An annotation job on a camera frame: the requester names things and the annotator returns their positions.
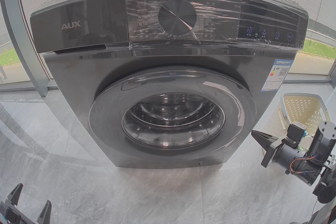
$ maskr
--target control panel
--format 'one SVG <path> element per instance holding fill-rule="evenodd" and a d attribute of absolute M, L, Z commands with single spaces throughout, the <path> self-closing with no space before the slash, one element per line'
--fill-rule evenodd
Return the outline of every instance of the control panel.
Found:
<path fill-rule="evenodd" d="M 259 40 L 295 45 L 300 16 L 258 0 L 126 0 L 129 40 Z"/>

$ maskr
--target gray washing machine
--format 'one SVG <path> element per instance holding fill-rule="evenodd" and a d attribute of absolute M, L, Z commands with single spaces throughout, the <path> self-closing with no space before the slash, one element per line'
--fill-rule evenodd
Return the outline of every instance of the gray washing machine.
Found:
<path fill-rule="evenodd" d="M 31 29 L 59 89 L 118 167 L 226 162 L 304 43 L 290 0 L 48 0 Z"/>

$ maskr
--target white plastic basket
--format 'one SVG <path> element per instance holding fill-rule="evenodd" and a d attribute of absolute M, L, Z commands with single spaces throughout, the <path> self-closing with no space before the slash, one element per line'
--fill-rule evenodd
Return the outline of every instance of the white plastic basket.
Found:
<path fill-rule="evenodd" d="M 262 131 L 283 139 L 286 137 L 288 126 L 294 121 L 307 126 L 309 135 L 301 140 L 300 147 L 308 149 L 319 122 L 330 121 L 321 96 L 309 93 L 283 94 Z"/>

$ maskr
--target washing machine door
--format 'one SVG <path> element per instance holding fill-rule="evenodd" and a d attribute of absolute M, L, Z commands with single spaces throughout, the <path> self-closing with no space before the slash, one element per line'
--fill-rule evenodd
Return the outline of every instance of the washing machine door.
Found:
<path fill-rule="evenodd" d="M 175 162 L 208 156 L 252 130 L 256 106 L 238 81 L 203 68 L 158 67 L 107 87 L 90 127 L 101 142 L 131 157 Z"/>

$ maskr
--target wire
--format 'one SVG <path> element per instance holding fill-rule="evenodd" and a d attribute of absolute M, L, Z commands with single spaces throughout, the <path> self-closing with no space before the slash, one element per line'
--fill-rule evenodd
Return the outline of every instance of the wire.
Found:
<path fill-rule="evenodd" d="M 314 209 L 315 209 L 316 204 L 317 204 L 317 200 L 316 200 L 316 202 L 315 202 L 315 205 L 314 205 L 314 208 L 313 208 L 313 212 L 311 213 L 311 216 L 313 216 L 313 213 L 314 213 Z"/>
<path fill-rule="evenodd" d="M 293 171 L 293 169 L 292 169 L 293 163 L 296 162 L 297 160 L 310 160 L 310 159 L 314 159 L 314 158 L 315 158 L 315 156 L 312 156 L 312 157 L 301 157 L 301 158 L 296 158 L 296 159 L 294 159 L 294 160 L 291 162 L 291 164 L 290 164 L 290 166 L 289 166 L 289 170 L 290 170 L 292 173 L 295 173 L 295 174 L 302 174 L 302 173 L 306 173 L 306 172 L 315 172 L 315 171 L 317 171 L 317 170 L 313 170 L 313 171 Z"/>

